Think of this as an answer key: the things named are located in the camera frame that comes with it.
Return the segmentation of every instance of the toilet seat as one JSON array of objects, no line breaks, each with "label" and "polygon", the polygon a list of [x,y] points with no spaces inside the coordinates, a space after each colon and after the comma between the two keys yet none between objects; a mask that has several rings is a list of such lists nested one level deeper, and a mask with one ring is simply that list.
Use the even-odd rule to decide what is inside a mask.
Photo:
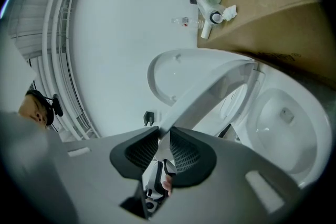
[{"label": "toilet seat", "polygon": [[[175,81],[176,99],[168,98],[156,76],[169,85],[168,72],[176,71],[187,57],[194,61],[179,70],[185,70],[180,75],[185,81],[181,88]],[[170,61],[171,67],[155,72],[156,64],[164,61]],[[193,73],[193,65],[204,67],[200,76]],[[172,126],[197,130],[204,121],[205,133],[218,135],[231,124],[244,145],[285,170],[300,187],[315,181],[328,161],[331,129],[321,104],[298,82],[270,66],[225,51],[175,50],[152,61],[148,79],[154,95],[172,105],[160,123],[162,135]]]}]

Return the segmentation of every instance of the white wall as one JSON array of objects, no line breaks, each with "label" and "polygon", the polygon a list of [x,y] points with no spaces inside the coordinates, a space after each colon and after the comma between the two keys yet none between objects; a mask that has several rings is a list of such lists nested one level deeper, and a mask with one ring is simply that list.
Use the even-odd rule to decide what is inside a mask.
[{"label": "white wall", "polygon": [[84,106],[102,136],[143,127],[146,110],[164,114],[147,84],[158,54],[196,47],[197,30],[171,18],[197,17],[189,0],[77,0],[72,64]]}]

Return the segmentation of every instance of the white toilet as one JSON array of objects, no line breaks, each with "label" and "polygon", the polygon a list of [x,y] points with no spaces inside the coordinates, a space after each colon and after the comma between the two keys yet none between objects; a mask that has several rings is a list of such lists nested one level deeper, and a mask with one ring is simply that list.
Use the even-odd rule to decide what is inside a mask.
[{"label": "white toilet", "polygon": [[226,51],[178,49],[153,59],[148,83],[171,106],[159,123],[162,134],[178,126],[218,136],[231,124],[244,145],[300,187],[318,179],[327,164],[332,136],[321,104],[266,64]]}]

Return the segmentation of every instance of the plastic bottle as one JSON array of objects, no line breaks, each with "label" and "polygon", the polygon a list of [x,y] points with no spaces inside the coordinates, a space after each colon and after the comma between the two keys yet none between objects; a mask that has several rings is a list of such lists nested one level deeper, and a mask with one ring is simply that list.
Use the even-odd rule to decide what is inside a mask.
[{"label": "plastic bottle", "polygon": [[204,22],[202,20],[191,19],[188,17],[173,18],[172,23],[181,25],[183,27],[198,28],[198,29],[203,28],[204,25]]}]

